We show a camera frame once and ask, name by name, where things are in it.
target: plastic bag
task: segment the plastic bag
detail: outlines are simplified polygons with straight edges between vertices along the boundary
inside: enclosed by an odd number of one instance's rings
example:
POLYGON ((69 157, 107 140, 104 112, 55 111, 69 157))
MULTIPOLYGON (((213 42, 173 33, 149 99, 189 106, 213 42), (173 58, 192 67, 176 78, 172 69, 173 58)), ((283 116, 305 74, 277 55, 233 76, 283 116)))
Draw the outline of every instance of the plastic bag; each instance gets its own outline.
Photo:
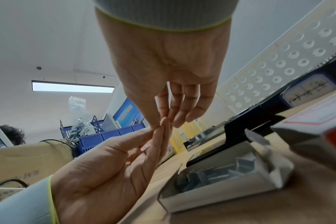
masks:
POLYGON ((93 115, 86 112, 86 99, 71 96, 68 99, 68 106, 71 116, 75 118, 70 139, 74 140, 81 136, 95 134, 94 126, 91 124, 93 115))

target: gray sleeve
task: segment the gray sleeve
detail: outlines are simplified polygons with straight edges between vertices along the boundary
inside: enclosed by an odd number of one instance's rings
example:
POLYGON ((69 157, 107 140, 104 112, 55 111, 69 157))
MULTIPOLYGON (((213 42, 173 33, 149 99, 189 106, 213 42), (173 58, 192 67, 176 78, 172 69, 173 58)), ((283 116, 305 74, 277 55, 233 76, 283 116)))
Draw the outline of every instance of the gray sleeve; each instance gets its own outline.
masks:
POLYGON ((49 179, 45 178, 0 202, 0 224, 55 224, 49 179))
POLYGON ((238 0, 94 0, 118 20, 165 31, 203 30, 227 21, 238 0))

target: black hair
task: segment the black hair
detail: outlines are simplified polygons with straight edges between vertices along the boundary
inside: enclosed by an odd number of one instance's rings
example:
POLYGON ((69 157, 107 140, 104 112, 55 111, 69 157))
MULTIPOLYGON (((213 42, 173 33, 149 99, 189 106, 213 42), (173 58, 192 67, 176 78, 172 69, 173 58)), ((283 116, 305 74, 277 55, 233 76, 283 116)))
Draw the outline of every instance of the black hair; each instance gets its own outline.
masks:
POLYGON ((21 129, 9 125, 0 125, 0 129, 5 133, 13 145, 25 144, 25 134, 21 129))

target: ceiling light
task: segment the ceiling light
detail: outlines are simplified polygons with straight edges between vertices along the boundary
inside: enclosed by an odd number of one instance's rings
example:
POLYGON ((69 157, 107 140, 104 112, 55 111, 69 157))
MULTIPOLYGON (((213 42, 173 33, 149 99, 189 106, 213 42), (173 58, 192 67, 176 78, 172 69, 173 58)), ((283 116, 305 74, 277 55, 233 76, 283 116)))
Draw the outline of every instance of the ceiling light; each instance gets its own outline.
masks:
POLYGON ((32 90, 41 92, 73 92, 73 93, 112 93, 112 86, 95 86, 61 82, 42 82, 32 80, 32 90))

